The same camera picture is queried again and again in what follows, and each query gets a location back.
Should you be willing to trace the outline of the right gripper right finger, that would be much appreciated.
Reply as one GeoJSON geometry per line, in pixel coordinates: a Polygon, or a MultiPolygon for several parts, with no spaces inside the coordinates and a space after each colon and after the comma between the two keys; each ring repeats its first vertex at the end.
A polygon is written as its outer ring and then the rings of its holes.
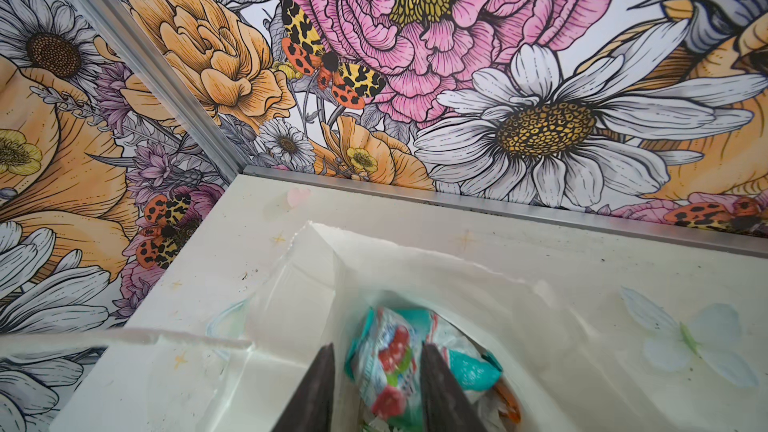
{"type": "Polygon", "coordinates": [[[420,356],[423,430],[486,432],[438,348],[424,343],[420,356]]]}

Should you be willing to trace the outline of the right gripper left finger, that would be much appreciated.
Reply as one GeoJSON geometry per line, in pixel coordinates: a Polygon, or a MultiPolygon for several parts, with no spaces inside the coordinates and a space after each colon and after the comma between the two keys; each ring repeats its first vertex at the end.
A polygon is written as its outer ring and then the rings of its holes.
{"type": "Polygon", "coordinates": [[[322,346],[304,374],[272,432],[328,432],[335,391],[335,351],[322,346]]]}

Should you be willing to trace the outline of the teal Fox's candy bag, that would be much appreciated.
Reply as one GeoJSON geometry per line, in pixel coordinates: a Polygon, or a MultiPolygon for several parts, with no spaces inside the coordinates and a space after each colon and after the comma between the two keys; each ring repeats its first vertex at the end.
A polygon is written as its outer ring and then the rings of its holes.
{"type": "Polygon", "coordinates": [[[422,308],[368,310],[360,335],[347,352],[345,372],[372,414],[401,431],[423,429],[420,356],[434,344],[470,403],[502,378],[463,332],[422,308]]]}

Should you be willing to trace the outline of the white paper bag with print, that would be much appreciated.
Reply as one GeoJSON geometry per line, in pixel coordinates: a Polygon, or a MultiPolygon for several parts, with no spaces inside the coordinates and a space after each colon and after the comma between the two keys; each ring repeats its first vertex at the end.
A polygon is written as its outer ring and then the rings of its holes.
{"type": "Polygon", "coordinates": [[[614,352],[543,282],[309,223],[239,302],[193,299],[164,325],[142,306],[56,431],[268,431],[318,350],[334,354],[332,429],[364,419],[421,431],[420,357],[434,345],[489,428],[670,431],[673,423],[614,352]]]}

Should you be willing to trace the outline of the orange snack bag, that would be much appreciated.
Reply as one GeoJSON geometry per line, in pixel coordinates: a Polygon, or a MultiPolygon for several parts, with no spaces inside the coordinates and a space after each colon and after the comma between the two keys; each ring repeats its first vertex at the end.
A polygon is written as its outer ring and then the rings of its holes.
{"type": "Polygon", "coordinates": [[[505,423],[517,426],[522,419],[522,410],[512,389],[503,379],[500,379],[492,390],[500,401],[498,409],[500,418],[505,423]]]}

